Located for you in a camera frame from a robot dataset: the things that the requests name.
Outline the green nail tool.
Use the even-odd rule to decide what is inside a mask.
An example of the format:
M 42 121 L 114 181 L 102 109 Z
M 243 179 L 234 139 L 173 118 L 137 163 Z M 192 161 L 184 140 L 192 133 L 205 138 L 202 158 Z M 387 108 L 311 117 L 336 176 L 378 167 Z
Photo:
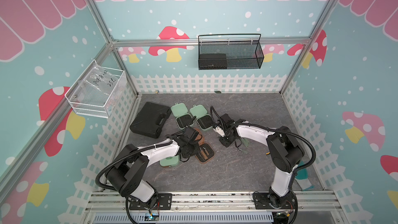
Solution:
M 248 140 L 246 140 L 245 138 L 241 139 L 241 143 L 244 144 L 246 147 L 249 147 L 250 142 Z

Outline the brown clipper case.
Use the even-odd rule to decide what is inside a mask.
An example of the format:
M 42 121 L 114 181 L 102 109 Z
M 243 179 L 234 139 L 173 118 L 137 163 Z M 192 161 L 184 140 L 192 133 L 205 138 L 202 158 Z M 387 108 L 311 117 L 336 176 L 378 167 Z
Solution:
M 195 155 L 196 159 L 199 161 L 201 164 L 205 164 L 209 162 L 214 156 L 215 156 L 215 151 L 213 148 L 210 146 L 209 143 L 205 142 L 205 137 L 201 133 L 199 128 L 195 128 L 196 131 L 198 131 L 198 145 L 199 145 L 199 152 Z

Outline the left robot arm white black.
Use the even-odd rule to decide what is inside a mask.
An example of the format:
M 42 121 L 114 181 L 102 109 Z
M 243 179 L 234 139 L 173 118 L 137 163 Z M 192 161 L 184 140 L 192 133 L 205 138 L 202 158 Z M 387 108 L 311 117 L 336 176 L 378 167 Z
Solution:
M 143 180 L 146 169 L 169 157 L 189 159 L 199 152 L 202 138 L 197 129 L 186 127 L 150 146 L 128 144 L 113 162 L 98 172 L 95 183 L 103 189 L 118 192 L 127 202 L 137 200 L 144 208 L 152 209 L 159 201 L 159 193 Z

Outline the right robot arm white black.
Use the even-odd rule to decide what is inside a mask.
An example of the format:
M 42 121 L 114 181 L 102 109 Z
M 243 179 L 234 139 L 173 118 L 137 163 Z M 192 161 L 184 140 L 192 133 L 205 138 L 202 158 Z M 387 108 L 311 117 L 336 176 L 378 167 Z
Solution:
M 227 114 L 217 120 L 213 119 L 212 122 L 214 130 L 221 135 L 220 142 L 225 145 L 238 138 L 245 138 L 268 147 L 276 170 L 266 199 L 270 207 L 282 208 L 292 195 L 292 185 L 297 173 L 316 160 L 313 145 L 285 126 L 276 129 L 263 127 L 245 120 L 234 121 Z

